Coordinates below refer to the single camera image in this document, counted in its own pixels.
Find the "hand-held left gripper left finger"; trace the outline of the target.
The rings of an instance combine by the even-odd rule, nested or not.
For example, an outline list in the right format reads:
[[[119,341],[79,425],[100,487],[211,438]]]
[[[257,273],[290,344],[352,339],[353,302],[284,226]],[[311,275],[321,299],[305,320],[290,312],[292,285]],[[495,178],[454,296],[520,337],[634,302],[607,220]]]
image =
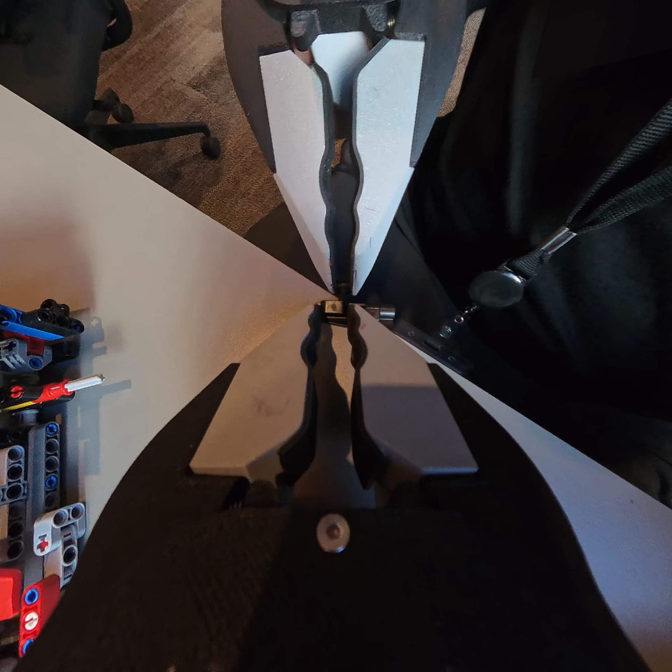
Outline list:
[[[242,359],[191,459],[197,475],[293,485],[315,458],[321,309],[304,307]]]

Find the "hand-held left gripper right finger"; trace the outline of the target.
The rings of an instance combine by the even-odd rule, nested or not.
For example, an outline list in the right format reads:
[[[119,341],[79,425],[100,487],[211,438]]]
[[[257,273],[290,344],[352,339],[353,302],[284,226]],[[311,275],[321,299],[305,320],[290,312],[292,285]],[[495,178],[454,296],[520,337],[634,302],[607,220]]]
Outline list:
[[[363,307],[349,307],[351,453],[359,482],[393,489],[478,465],[429,368]]]

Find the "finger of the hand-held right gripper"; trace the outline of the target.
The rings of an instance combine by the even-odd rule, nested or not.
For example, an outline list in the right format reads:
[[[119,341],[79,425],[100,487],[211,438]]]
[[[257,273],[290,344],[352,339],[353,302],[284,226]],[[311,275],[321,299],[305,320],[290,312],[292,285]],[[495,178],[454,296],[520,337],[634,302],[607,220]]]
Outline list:
[[[273,176],[316,271],[334,289],[328,228],[333,217],[335,152],[329,77],[285,50],[259,57],[269,122]]]
[[[382,39],[356,74],[352,141],[359,167],[352,292],[372,271],[413,174],[423,40]]]

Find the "black elongated brick piece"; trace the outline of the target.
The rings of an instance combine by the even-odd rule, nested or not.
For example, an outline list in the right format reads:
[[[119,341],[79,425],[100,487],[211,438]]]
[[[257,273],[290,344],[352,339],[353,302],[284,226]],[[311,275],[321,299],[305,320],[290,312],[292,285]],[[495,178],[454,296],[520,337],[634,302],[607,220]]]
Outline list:
[[[386,328],[392,329],[396,317],[396,309],[393,306],[375,306],[366,304],[351,304],[340,300],[324,300],[321,302],[323,320],[330,324],[346,327],[348,325],[349,307],[357,306],[369,313],[375,320],[382,323]]]

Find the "toy brick car model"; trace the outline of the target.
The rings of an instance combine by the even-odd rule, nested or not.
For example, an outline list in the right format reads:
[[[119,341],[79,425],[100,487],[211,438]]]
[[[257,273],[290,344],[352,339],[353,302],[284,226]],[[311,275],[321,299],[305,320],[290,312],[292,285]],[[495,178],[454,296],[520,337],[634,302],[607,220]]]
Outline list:
[[[85,325],[52,298],[1,306],[1,669],[44,630],[79,561],[87,505],[68,503],[62,407],[102,374],[67,377]]]

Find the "black office chair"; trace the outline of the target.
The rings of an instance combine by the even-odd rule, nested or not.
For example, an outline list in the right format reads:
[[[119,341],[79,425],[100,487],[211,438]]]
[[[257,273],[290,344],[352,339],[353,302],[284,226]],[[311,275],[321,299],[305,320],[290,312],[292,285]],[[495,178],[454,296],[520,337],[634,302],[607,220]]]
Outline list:
[[[206,123],[137,123],[113,89],[96,96],[101,56],[132,29],[125,1],[2,1],[1,85],[107,152],[198,135],[215,161]]]

